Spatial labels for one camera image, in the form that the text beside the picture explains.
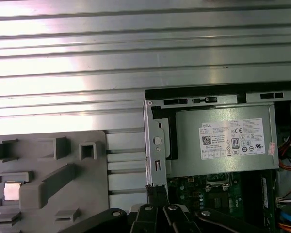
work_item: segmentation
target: corrugated metal panel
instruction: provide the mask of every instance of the corrugated metal panel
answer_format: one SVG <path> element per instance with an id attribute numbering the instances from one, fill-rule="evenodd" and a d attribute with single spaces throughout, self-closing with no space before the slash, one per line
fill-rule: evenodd
<path id="1" fill-rule="evenodd" d="M 276 80 L 291 0 L 0 1 L 0 134 L 106 130 L 112 207 L 146 201 L 144 89 Z"/>

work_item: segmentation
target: motherboard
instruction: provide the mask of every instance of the motherboard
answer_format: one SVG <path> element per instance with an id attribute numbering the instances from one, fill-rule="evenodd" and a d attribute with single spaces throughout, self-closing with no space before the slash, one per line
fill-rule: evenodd
<path id="1" fill-rule="evenodd" d="M 243 219 L 239 173 L 218 173 L 168 179 L 170 203 L 185 205 L 191 212 L 205 207 Z"/>

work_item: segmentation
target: metal frame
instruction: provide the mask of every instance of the metal frame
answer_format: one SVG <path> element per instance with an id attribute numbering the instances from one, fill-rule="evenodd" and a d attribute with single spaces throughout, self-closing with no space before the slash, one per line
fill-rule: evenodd
<path id="1" fill-rule="evenodd" d="M 145 162 L 145 89 L 282 80 L 291 0 L 0 1 L 0 135 L 104 130 L 108 157 Z M 112 167 L 110 179 L 124 171 Z M 129 183 L 130 168 L 117 182 Z M 135 183 L 136 193 L 110 187 L 111 206 L 144 202 L 146 174 Z"/>
<path id="2" fill-rule="evenodd" d="M 214 106 L 216 109 L 220 108 L 237 108 L 237 107 L 247 107 L 247 106 L 270 106 L 269 111 L 269 121 L 271 126 L 271 137 L 272 141 L 277 141 L 276 137 L 276 123 L 275 123 L 275 110 L 274 102 L 276 101 L 290 101 L 291 100 L 291 90 L 280 91 L 283 93 L 282 98 L 270 98 L 261 99 L 260 95 L 269 92 L 250 92 L 246 93 L 246 103 L 239 104 L 237 99 L 237 94 L 234 95 L 206 95 L 206 96 L 196 96 L 196 97 L 183 97 L 187 98 L 186 104 L 175 104 L 175 105 L 164 105 L 164 100 L 172 100 L 175 98 L 164 98 L 164 99 L 153 99 L 150 100 L 146 98 L 144 104 L 144 119 L 145 119 L 145 141 L 146 141 L 146 172 L 147 172 L 147 182 L 152 185 L 165 185 L 167 186 L 167 174 L 171 170 L 170 160 L 166 158 L 170 154 L 170 142 L 169 142 L 169 127 L 168 119 L 153 119 L 152 109 L 153 107 L 158 107 L 161 109 L 172 109 L 172 108 L 183 108 L 183 107 L 203 107 L 207 108 L 209 106 Z M 216 103 L 193 103 L 193 99 L 200 98 L 205 99 L 209 97 L 217 97 Z M 274 166 L 279 166 L 277 154 L 273 156 Z"/>

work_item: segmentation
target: metal screw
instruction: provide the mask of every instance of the metal screw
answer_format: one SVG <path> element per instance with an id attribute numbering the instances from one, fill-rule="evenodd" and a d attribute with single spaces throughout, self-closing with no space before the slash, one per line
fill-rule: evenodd
<path id="1" fill-rule="evenodd" d="M 211 213 L 209 211 L 207 211 L 207 210 L 204 210 L 204 211 L 202 211 L 202 215 L 203 216 L 210 216 Z"/>
<path id="2" fill-rule="evenodd" d="M 112 215 L 113 216 L 120 216 L 121 215 L 121 212 L 115 211 L 115 212 L 112 213 Z"/>
<path id="3" fill-rule="evenodd" d="M 176 210 L 178 207 L 176 207 L 175 205 L 170 205 L 168 207 L 169 210 Z"/>

